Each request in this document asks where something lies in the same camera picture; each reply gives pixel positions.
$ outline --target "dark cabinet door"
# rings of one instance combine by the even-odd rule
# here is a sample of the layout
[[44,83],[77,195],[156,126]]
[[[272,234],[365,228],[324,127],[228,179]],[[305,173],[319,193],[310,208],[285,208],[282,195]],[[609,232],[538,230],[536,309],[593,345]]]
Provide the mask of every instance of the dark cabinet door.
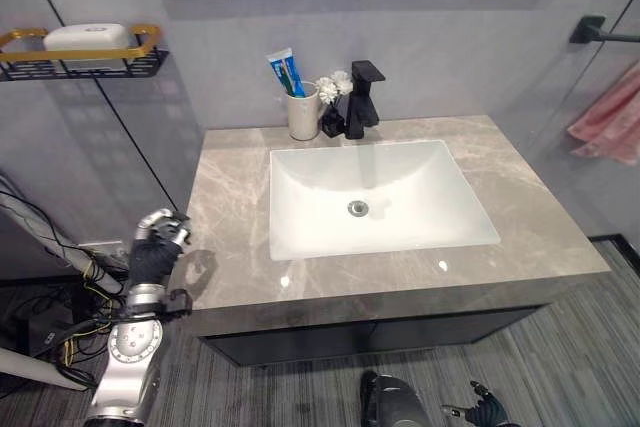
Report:
[[375,322],[256,332],[203,341],[239,365],[320,359],[368,351]]
[[537,310],[479,312],[378,322],[369,339],[371,351],[468,344]]

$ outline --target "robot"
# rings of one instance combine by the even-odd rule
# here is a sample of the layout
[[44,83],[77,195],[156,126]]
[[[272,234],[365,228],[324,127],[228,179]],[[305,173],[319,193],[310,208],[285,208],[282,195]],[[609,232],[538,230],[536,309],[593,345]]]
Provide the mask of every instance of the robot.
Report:
[[[160,209],[138,224],[130,255],[126,307],[116,319],[109,319],[115,325],[108,339],[108,365],[84,427],[147,425],[160,385],[162,356],[167,350],[162,325],[191,313],[188,293],[178,289],[167,294],[163,285],[190,231],[188,217],[169,209]],[[478,405],[468,409],[442,406],[446,415],[478,427],[519,427],[508,422],[504,407],[485,386],[473,381],[471,386],[480,396]],[[365,372],[360,403],[362,427],[431,425],[416,392],[394,377]]]

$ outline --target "white sink basin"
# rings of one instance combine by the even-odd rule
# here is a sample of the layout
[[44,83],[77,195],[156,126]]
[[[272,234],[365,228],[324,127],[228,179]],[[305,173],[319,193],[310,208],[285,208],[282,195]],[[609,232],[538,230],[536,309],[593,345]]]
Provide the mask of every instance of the white sink basin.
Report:
[[272,260],[500,242],[440,140],[271,152]]

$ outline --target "toothpaste tube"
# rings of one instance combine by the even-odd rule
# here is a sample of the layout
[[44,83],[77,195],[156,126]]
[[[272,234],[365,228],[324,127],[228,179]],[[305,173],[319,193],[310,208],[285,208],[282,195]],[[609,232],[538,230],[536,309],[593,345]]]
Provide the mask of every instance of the toothpaste tube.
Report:
[[296,62],[293,58],[293,51],[291,48],[281,50],[275,54],[267,56],[267,60],[271,64],[271,68],[278,77],[278,80],[292,97],[304,97],[304,87],[302,86],[302,80],[300,74],[296,68]]

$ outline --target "sink drain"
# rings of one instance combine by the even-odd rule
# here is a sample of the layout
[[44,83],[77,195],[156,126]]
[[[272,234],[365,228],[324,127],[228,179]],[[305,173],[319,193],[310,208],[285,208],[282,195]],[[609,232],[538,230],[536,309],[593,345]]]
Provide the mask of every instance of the sink drain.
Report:
[[364,217],[369,213],[369,206],[366,202],[363,202],[361,200],[354,200],[352,202],[349,202],[347,210],[354,217]]

